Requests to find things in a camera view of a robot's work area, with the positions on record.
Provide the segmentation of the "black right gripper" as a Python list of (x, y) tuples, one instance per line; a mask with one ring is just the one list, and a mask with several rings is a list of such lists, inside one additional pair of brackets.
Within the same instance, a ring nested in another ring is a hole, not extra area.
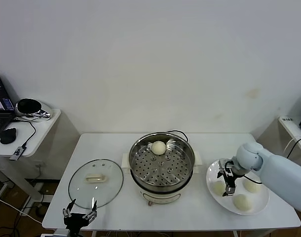
[(224, 181), (226, 183), (225, 192), (223, 193), (223, 197), (232, 196), (235, 193), (236, 189), (236, 176), (232, 173), (230, 168), (220, 168), (217, 178), (224, 177)]

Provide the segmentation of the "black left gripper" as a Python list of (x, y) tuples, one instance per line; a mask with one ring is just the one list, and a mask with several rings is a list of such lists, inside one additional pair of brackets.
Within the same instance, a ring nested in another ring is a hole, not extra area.
[(66, 208), (63, 208), (64, 224), (70, 231), (80, 231), (81, 228), (89, 225), (88, 219), (97, 217), (97, 201), (92, 204), (92, 209), (88, 214), (71, 213), (76, 199), (73, 199)]

